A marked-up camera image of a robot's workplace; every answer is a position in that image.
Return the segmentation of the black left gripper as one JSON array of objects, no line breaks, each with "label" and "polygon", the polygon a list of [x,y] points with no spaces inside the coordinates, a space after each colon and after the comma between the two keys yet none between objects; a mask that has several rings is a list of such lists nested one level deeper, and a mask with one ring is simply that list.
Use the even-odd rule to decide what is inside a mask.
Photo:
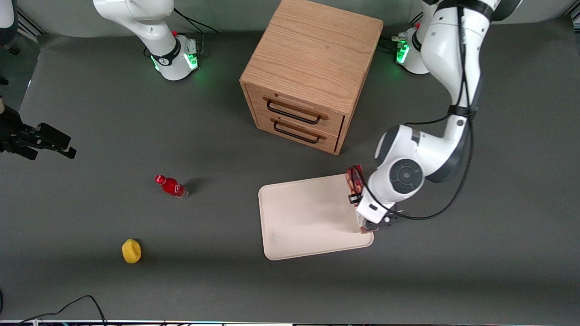
[{"label": "black left gripper", "polygon": [[[348,200],[350,204],[358,205],[361,201],[361,193],[350,194],[350,196],[348,196]],[[379,223],[373,223],[373,221],[369,221],[363,217],[362,230],[363,232],[375,232],[380,229],[390,228],[392,225],[401,223],[402,221],[407,221],[407,219],[392,213],[385,215],[385,217],[383,217]]]}]

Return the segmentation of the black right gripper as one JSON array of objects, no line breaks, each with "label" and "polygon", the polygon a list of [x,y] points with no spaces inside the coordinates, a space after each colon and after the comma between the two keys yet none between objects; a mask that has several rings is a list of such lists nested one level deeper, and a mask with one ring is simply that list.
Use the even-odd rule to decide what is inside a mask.
[{"label": "black right gripper", "polygon": [[46,123],[35,127],[22,122],[20,114],[8,106],[1,107],[0,152],[17,154],[31,161],[36,160],[38,151],[34,138],[38,132],[40,149],[52,150],[74,159],[77,151],[70,147],[70,136]]}]

